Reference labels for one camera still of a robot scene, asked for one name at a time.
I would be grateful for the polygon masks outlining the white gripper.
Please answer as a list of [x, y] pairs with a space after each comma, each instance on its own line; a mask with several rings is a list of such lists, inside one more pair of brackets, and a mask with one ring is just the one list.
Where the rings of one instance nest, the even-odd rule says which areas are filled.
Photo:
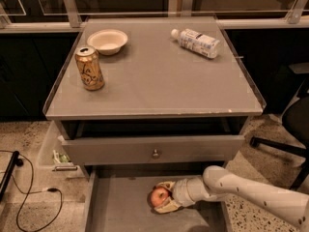
[[187, 188], [188, 180], [178, 180], [176, 183], [173, 181], [160, 182], [156, 185], [157, 188], [164, 188], [172, 192], [172, 196], [168, 197], [162, 204], [156, 206], [154, 210], [159, 214], [167, 214], [177, 211], [180, 207], [189, 207], [194, 205], [188, 193]]

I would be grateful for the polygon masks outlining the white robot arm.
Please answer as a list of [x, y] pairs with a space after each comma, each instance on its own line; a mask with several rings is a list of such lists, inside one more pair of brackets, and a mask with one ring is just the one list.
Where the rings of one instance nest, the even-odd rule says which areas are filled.
[[201, 176], [158, 183], [150, 202], [159, 214], [177, 211], [199, 201], [219, 202], [234, 194], [309, 232], [309, 195], [241, 178], [227, 169], [208, 166]]

